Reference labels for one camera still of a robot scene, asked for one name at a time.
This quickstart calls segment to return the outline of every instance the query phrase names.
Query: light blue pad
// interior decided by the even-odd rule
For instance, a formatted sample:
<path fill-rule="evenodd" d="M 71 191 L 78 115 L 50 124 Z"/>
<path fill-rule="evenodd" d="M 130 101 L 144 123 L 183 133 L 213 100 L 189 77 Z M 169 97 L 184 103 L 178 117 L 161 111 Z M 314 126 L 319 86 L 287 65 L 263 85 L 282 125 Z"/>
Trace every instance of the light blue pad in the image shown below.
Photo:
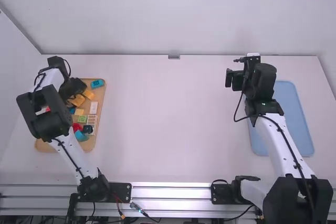
<path fill-rule="evenodd" d="M 288 131 L 301 156 L 312 156 L 314 154 L 314 146 L 295 85 L 289 81 L 276 81 L 273 98 L 279 102 L 285 113 Z M 250 120 L 248 120 L 248 127 L 253 152 L 260 156 L 268 156 L 266 146 L 256 129 L 252 127 Z"/>

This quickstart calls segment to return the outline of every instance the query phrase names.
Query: blue block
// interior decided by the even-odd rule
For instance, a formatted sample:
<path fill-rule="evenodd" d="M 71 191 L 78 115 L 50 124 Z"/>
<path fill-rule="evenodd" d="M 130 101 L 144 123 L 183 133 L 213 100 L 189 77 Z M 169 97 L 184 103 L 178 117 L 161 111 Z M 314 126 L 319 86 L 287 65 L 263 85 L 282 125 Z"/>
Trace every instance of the blue block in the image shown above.
<path fill-rule="evenodd" d="M 71 115 L 73 115 L 75 113 L 75 111 L 76 111 L 76 107 L 69 108 L 69 112 L 70 112 Z"/>
<path fill-rule="evenodd" d="M 104 81 L 101 79 L 91 82 L 91 89 L 96 89 L 102 86 L 104 86 Z"/>
<path fill-rule="evenodd" d="M 77 138 L 77 140 L 78 140 L 79 142 L 85 142 L 86 140 L 89 139 L 89 137 L 86 136 L 86 135 L 84 135 L 83 133 L 81 133 L 80 130 L 77 130 L 77 131 L 75 132 L 75 137 Z"/>

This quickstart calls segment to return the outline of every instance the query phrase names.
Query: white block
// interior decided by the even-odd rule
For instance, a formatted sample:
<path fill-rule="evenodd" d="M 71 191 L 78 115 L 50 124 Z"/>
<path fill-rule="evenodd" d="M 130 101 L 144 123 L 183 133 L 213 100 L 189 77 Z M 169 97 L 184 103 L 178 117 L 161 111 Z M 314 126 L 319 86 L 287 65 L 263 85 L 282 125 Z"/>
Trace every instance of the white block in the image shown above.
<path fill-rule="evenodd" d="M 98 102 L 91 102 L 90 105 L 90 114 L 97 114 L 97 110 L 98 110 Z"/>

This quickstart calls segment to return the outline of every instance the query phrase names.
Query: white robotic arm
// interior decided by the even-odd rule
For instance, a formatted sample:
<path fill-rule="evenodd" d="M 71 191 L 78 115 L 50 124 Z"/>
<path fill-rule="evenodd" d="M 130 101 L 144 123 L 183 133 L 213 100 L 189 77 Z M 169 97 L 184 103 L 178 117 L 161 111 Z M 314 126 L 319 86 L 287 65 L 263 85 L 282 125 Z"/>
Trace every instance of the white robotic arm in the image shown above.
<path fill-rule="evenodd" d="M 57 92 L 65 79 L 58 68 L 48 69 L 40 73 L 36 79 L 36 84 L 31 89 L 31 93 L 41 90 L 43 87 L 53 85 Z M 76 177 L 77 185 L 81 185 L 81 179 L 98 177 L 98 168 L 91 165 L 80 147 L 72 126 L 69 128 L 68 135 L 60 135 L 48 142 L 65 160 L 70 170 Z"/>
<path fill-rule="evenodd" d="M 248 54 L 234 62 L 243 62 L 244 69 L 227 69 L 225 86 L 242 92 L 239 102 L 245 95 L 247 116 L 243 119 L 251 120 L 264 140 L 278 176 L 272 186 L 257 177 L 237 176 L 232 181 L 236 201 L 252 202 L 263 211 L 266 223 L 325 223 L 333 189 L 303 160 L 287 129 L 284 112 L 272 98 L 277 69 L 260 63 L 259 54 Z M 235 122 L 241 120 L 234 116 Z"/>
<path fill-rule="evenodd" d="M 48 58 L 30 92 L 19 95 L 17 103 L 27 126 L 36 138 L 51 145 L 66 161 L 76 177 L 82 200 L 102 201 L 111 197 L 110 185 L 99 169 L 91 165 L 72 129 L 72 117 L 65 101 L 84 92 L 86 84 L 69 78 L 64 60 Z M 50 111 L 43 112 L 48 106 Z"/>

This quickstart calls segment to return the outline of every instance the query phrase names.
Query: wooden tray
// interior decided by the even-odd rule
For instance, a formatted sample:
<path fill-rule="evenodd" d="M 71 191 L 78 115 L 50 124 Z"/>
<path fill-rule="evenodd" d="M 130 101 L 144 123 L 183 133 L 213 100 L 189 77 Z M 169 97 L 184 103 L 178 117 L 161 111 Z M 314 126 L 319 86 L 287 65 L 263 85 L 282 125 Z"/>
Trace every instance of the wooden tray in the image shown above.
<path fill-rule="evenodd" d="M 97 137 L 97 134 L 98 134 L 99 119 L 100 119 L 101 108 L 102 108 L 103 100 L 104 100 L 106 82 L 105 82 L 105 80 L 103 80 L 104 81 L 104 86 L 103 87 L 91 90 L 90 83 L 92 81 L 96 80 L 96 79 L 86 79 L 86 78 L 84 78 L 84 79 L 81 79 L 81 80 L 83 82 L 85 82 L 86 85 L 88 86 L 88 89 L 95 94 L 92 101 L 97 101 L 98 102 L 96 131 L 95 131 L 93 136 L 89 136 L 89 139 L 87 141 L 79 142 L 80 146 L 82 147 L 82 149 L 85 152 L 91 152 L 94 148 L 94 145 L 96 144 L 96 137 Z M 83 115 L 88 115 L 89 112 L 90 112 L 90 105 L 91 105 L 91 100 L 89 100 L 88 98 L 85 98 L 85 102 L 78 108 L 79 109 L 84 109 L 84 114 Z M 72 119 L 73 119 L 74 123 L 77 123 L 78 116 L 77 115 L 72 115 Z M 44 152 L 44 153 L 56 152 L 54 148 L 52 148 L 48 143 L 43 142 L 41 139 L 37 139 L 35 141 L 35 148 L 39 152 Z"/>

